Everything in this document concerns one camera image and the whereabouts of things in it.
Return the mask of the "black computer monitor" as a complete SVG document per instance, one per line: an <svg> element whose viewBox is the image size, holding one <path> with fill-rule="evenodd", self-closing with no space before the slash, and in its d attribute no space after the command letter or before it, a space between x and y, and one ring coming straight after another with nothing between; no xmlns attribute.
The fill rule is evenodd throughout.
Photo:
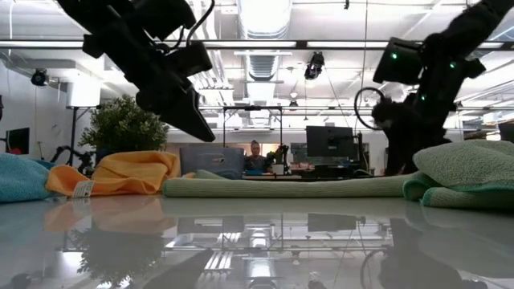
<svg viewBox="0 0 514 289"><path fill-rule="evenodd" d="M306 137L309 157L355 158L357 155L351 128L307 126Z"/></svg>

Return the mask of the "silver ventilation duct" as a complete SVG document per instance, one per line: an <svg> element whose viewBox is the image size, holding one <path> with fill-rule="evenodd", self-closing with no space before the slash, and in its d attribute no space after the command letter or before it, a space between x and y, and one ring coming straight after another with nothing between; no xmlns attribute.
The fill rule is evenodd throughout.
<svg viewBox="0 0 514 289"><path fill-rule="evenodd" d="M292 16L292 0L237 0L243 39L284 39Z"/></svg>

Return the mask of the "small green potted plant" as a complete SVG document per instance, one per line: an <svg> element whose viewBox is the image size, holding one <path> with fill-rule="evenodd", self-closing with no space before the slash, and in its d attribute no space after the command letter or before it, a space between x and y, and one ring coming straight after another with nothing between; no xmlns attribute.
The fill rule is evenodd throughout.
<svg viewBox="0 0 514 289"><path fill-rule="evenodd" d="M158 151L165 147L169 126L151 112L140 108L128 95L109 100L90 115L90 124L79 145L89 145L99 153Z"/></svg>

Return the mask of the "white box light on stand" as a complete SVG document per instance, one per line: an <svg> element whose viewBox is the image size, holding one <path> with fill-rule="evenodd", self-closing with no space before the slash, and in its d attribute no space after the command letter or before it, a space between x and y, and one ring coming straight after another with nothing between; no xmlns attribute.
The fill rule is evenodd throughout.
<svg viewBox="0 0 514 289"><path fill-rule="evenodd" d="M95 80L80 80L69 83L67 90L67 108L71 111L70 147L79 153L91 148L81 145L81 136L91 126L91 114L100 104L100 83Z"/></svg>

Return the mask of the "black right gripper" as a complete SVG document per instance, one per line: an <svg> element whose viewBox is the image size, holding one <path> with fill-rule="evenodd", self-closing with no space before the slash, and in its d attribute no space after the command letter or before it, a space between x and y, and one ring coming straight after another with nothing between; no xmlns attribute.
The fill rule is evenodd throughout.
<svg viewBox="0 0 514 289"><path fill-rule="evenodd" d="M413 130L443 134L443 124L456 110L455 98L465 79L474 79L486 71L479 59L385 59L384 80L416 85L417 91L400 103L406 110L404 119L386 130L389 141L386 176L415 173L414 163L425 163L437 157L446 137L428 140L418 149Z"/></svg>

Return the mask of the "black metal table frame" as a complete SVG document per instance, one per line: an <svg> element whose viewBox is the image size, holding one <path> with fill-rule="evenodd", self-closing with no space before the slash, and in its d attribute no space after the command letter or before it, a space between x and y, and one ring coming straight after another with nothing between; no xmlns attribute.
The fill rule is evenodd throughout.
<svg viewBox="0 0 514 289"><path fill-rule="evenodd" d="M245 181L294 181L294 182L315 182L315 181L346 181L355 179L371 179L379 176L357 176L355 177L302 177L300 175L250 175L243 176Z"/></svg>

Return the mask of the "blue microfiber towel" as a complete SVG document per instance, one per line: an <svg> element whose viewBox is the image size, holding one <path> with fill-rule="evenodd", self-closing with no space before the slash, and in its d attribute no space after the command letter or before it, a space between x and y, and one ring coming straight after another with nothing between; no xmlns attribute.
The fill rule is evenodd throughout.
<svg viewBox="0 0 514 289"><path fill-rule="evenodd" d="M49 169L37 161L0 153L0 203L37 201L49 198L46 189Z"/></svg>

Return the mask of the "dark grey plastic bin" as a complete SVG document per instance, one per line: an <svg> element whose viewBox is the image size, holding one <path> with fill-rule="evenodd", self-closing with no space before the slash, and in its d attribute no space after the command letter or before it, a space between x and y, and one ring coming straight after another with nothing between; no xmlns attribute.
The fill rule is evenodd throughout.
<svg viewBox="0 0 514 289"><path fill-rule="evenodd" d="M240 148L184 147L179 157L182 174L205 170L228 179L243 178L246 156Z"/></svg>

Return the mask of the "black wall screen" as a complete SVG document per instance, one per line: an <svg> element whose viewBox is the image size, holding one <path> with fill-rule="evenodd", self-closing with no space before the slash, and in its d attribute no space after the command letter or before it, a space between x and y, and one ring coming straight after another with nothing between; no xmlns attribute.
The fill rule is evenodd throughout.
<svg viewBox="0 0 514 289"><path fill-rule="evenodd" d="M18 128L6 132L6 152L28 155L30 151L30 129Z"/></svg>

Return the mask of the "light green microfiber towel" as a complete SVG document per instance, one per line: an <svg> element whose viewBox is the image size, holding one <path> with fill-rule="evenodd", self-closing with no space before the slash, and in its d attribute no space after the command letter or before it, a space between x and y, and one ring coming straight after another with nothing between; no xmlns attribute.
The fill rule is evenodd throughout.
<svg viewBox="0 0 514 289"><path fill-rule="evenodd" d="M402 192L422 206L514 213L514 144L465 140L423 149Z"/></svg>
<svg viewBox="0 0 514 289"><path fill-rule="evenodd" d="M401 197L404 183L413 176L368 177L339 181L231 180L205 170L187 177L170 178L162 184L166 197L213 198L338 198Z"/></svg>

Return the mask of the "overhead light bar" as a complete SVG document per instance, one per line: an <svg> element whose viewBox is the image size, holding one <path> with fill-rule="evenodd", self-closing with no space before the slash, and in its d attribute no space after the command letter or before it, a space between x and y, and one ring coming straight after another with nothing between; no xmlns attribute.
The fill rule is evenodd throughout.
<svg viewBox="0 0 514 289"><path fill-rule="evenodd" d="M307 40L198 40L212 50L384 50L387 41L307 41ZM0 48L11 49L81 49L83 42L73 40L0 40Z"/></svg>

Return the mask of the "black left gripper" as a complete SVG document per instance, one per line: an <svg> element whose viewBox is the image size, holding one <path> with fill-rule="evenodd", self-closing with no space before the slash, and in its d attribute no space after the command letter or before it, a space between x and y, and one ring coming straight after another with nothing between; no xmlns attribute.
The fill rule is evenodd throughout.
<svg viewBox="0 0 514 289"><path fill-rule="evenodd" d="M107 55L137 87L136 102L142 109L199 140L215 140L199 110L202 95L166 62L171 52L168 45L155 43L144 33L132 33L124 23L114 23L85 35L83 51Z"/></svg>

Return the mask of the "person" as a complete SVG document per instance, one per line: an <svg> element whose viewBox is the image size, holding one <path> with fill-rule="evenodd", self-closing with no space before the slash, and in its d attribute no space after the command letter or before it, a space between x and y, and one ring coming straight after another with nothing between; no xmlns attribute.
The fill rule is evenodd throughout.
<svg viewBox="0 0 514 289"><path fill-rule="evenodd" d="M261 173L265 172L265 160L266 158L260 154L260 144L258 141L253 140L251 142L251 154L245 157L245 170L246 171L258 171Z"/></svg>

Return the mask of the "orange microfiber towel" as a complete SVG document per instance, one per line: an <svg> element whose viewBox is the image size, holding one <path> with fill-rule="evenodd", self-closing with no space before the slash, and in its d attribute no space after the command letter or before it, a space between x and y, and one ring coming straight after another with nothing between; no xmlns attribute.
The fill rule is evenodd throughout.
<svg viewBox="0 0 514 289"><path fill-rule="evenodd" d="M86 177L68 165L53 167L45 188L67 197L103 197L125 194L154 195L170 178L180 176L179 157L160 151L108 155Z"/></svg>

